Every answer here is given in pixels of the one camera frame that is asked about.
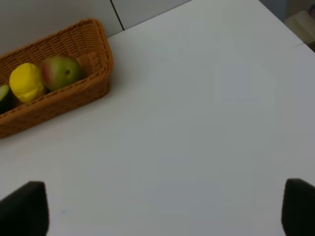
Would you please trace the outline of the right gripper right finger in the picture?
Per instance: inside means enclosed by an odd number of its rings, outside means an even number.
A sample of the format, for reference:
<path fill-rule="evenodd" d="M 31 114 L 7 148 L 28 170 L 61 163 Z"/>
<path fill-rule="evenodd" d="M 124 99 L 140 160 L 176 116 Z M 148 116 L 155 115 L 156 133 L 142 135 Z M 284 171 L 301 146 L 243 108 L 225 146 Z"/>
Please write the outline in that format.
<path fill-rule="evenodd" d="M 315 187 L 300 178 L 285 183 L 281 223 L 287 236 L 315 234 Z"/>

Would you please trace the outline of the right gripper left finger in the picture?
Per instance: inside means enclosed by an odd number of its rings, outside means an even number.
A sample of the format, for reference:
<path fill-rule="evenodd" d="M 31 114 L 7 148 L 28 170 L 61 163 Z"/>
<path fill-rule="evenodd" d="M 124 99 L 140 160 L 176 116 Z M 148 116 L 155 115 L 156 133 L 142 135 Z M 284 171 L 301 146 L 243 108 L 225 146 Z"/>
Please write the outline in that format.
<path fill-rule="evenodd" d="M 30 181 L 0 201 L 2 236 L 45 236 L 49 207 L 45 183 Z"/>

